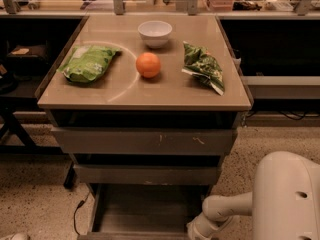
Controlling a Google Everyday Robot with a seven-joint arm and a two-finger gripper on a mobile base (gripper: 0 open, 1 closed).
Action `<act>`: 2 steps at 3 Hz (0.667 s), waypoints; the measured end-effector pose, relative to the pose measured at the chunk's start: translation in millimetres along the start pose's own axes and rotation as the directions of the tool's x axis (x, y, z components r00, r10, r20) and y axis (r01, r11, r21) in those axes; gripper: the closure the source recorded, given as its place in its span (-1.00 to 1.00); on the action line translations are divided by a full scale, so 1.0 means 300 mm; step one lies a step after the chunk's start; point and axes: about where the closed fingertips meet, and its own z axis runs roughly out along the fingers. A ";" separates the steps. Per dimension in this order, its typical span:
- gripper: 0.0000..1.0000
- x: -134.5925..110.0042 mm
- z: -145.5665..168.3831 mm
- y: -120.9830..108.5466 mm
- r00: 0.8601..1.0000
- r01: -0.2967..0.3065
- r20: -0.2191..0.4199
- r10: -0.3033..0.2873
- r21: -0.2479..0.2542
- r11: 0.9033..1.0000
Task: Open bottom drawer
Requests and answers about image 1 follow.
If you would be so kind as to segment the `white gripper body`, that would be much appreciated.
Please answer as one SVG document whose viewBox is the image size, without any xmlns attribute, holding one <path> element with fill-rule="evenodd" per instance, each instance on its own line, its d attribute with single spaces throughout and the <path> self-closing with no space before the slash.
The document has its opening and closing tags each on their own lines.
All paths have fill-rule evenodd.
<svg viewBox="0 0 320 240">
<path fill-rule="evenodd" d="M 204 213 L 200 213 L 187 224 L 187 235 L 190 240 L 211 240 L 215 233 L 222 231 L 232 222 L 232 216 L 209 220 Z"/>
</svg>

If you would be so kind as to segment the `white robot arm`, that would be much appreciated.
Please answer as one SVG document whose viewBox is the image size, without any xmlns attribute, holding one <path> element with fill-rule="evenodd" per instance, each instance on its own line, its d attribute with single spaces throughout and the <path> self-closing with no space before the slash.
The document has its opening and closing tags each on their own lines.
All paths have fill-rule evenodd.
<svg viewBox="0 0 320 240">
<path fill-rule="evenodd" d="M 266 155 L 253 190 L 206 197 L 188 237 L 211 240 L 239 216 L 252 218 L 253 240 L 320 240 L 320 165 L 287 151 Z"/>
</svg>

